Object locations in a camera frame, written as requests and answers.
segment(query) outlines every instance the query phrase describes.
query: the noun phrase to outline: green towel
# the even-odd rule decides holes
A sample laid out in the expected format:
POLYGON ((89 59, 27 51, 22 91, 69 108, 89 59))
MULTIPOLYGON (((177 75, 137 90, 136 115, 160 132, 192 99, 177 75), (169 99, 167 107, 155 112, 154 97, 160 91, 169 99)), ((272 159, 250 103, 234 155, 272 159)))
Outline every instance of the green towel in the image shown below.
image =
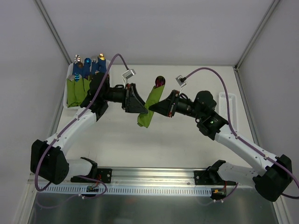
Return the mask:
POLYGON ((86 78, 83 79, 83 85, 84 85, 84 98, 87 96, 87 92, 89 91, 89 84, 91 82, 90 76, 88 76, 88 80, 86 78))
POLYGON ((71 81, 69 79, 66 80, 66 87, 67 87, 67 106, 78 106, 76 103, 76 96, 75 96, 75 81, 71 81))
POLYGON ((137 119, 137 123, 140 127, 146 127, 148 128, 150 126, 150 121, 154 115, 153 111, 149 110, 149 107, 152 106, 153 104, 156 104, 159 102, 161 95, 163 93, 164 90, 164 86, 162 85, 160 87, 153 87, 152 91, 149 94, 148 99, 145 102, 144 107, 146 109, 148 109, 148 113, 147 114, 139 114, 138 119, 137 119))
POLYGON ((77 82, 75 80, 73 82, 75 82, 76 103, 80 105, 85 99, 83 78, 80 78, 77 82))

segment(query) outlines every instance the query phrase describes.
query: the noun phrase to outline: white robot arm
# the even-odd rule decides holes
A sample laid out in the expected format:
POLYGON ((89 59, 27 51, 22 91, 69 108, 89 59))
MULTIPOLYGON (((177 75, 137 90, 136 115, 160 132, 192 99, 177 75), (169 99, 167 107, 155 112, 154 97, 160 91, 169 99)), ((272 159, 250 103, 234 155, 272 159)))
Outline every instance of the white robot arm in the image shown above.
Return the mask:
MULTIPOLYGON (((77 160, 67 160, 65 158, 76 138, 86 128, 100 119, 108 108, 107 101, 122 103, 125 112, 148 112, 144 108, 145 102, 137 93, 135 84, 126 84, 125 82, 125 85, 110 88, 109 83, 107 83, 106 86, 102 87, 100 93, 96 93, 96 91, 99 92, 98 86, 103 78, 103 74, 95 76, 90 84, 90 95, 81 104, 82 108, 77 111, 71 123, 46 141, 37 140, 33 143, 30 165, 33 173, 38 170, 39 176, 54 184, 60 184, 67 176, 83 175, 95 179, 95 169, 97 169, 95 162, 87 158, 77 160), (97 99, 92 106, 87 107, 94 95, 97 96, 97 99)), ((208 91, 200 91, 194 102, 192 102, 186 95, 173 90, 167 99, 150 106, 149 110, 167 117, 173 117, 178 112, 194 118, 202 134, 225 145, 252 167, 245 168, 225 161, 217 161, 207 170, 208 176, 214 175, 214 177, 221 180, 239 182, 255 187, 264 198, 269 201, 276 201, 291 183, 292 178, 279 166, 273 164, 271 160, 292 172, 291 160, 285 155, 277 157, 254 143, 248 145, 249 141, 240 135, 236 136, 231 131, 228 121, 214 111, 215 106, 216 102, 208 91)))

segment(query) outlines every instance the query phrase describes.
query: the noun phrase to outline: white floor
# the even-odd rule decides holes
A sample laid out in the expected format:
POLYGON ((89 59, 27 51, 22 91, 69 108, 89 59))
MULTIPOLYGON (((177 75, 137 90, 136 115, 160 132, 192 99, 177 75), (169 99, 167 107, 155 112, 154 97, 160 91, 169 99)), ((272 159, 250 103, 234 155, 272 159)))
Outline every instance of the white floor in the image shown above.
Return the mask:
MULTIPOLYGON (((196 66, 143 66, 131 65, 137 75, 129 81, 136 83, 138 93, 146 101, 157 76, 166 79, 161 97, 165 99, 173 89, 179 90, 175 80, 186 76, 196 66)), ((245 110, 232 67, 211 67, 224 79, 228 92, 237 96, 239 132, 252 140, 245 110)), ((111 85, 122 84, 121 74, 125 68, 112 67, 111 85)), ((197 92, 210 91, 216 102, 223 91, 218 77, 210 71, 200 71, 187 80, 184 93, 193 101, 197 92)), ((63 110, 59 127, 67 124, 74 110, 63 110)), ((109 167, 160 167, 160 168, 206 168, 217 160, 226 160, 235 165, 248 164, 225 146, 203 136, 195 120, 181 114, 167 118, 157 113, 149 128, 137 125, 137 114, 125 113, 121 104, 110 103, 103 117, 78 138, 67 154, 67 158, 88 157, 98 166, 109 167)))

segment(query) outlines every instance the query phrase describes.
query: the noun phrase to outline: white tray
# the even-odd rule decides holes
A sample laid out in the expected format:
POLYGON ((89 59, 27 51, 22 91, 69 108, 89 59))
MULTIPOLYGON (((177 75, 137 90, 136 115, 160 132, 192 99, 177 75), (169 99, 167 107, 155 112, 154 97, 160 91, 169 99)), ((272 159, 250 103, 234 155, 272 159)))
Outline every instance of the white tray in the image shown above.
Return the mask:
MULTIPOLYGON (((237 116, 237 97, 235 94, 229 93, 228 94, 228 100, 229 100, 229 115, 230 120, 232 123, 232 126, 235 131, 238 131, 238 116, 237 116)), ((228 108, 226 103, 226 96, 224 92, 219 93, 219 115, 228 119, 228 108)))
MULTIPOLYGON (((109 64, 110 64, 110 61, 106 60, 106 68, 108 68, 109 64)), ((67 73, 66 73, 66 78, 68 78, 68 76, 73 73, 73 66, 74 66, 74 63, 69 65, 69 68, 68 68, 67 73)), ((80 108, 80 106, 67 107, 67 86, 66 86, 66 81, 65 81, 65 86, 64 86, 63 105, 64 105, 64 109, 67 109, 67 110, 78 110, 80 108)))

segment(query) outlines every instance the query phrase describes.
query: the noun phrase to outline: small bracket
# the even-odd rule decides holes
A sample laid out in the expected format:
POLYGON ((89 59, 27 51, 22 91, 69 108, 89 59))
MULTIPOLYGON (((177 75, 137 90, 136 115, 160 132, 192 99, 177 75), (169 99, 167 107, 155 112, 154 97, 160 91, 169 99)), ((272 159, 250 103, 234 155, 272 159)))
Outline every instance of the small bracket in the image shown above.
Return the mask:
POLYGON ((100 181, 104 183, 111 183, 112 169, 98 168, 98 175, 100 175, 100 181))
MULTIPOLYGON (((223 179, 214 179, 208 178, 208 171, 205 170, 195 170, 194 171, 194 182, 195 185, 225 185, 225 181, 223 179)), ((227 186, 235 186, 235 182, 227 181, 227 186)))
POLYGON ((176 81, 178 82, 179 86, 181 87, 181 91, 182 89, 187 86, 187 82, 186 81, 181 81, 183 77, 181 75, 179 75, 178 77, 176 77, 176 81))
MULTIPOLYGON (((103 183, 111 183, 112 179, 112 169, 108 168, 97 168, 97 171, 94 172, 95 177, 93 179, 97 179, 97 176, 100 175, 100 181, 103 183)), ((94 181, 89 181, 86 179, 82 179, 80 177, 74 176, 71 178, 72 183, 94 183, 94 181)))
POLYGON ((136 75, 136 72, 134 71, 134 69, 129 69, 126 70, 122 75, 122 82, 123 85, 126 86, 126 84, 128 84, 128 79, 131 78, 132 76, 136 75))

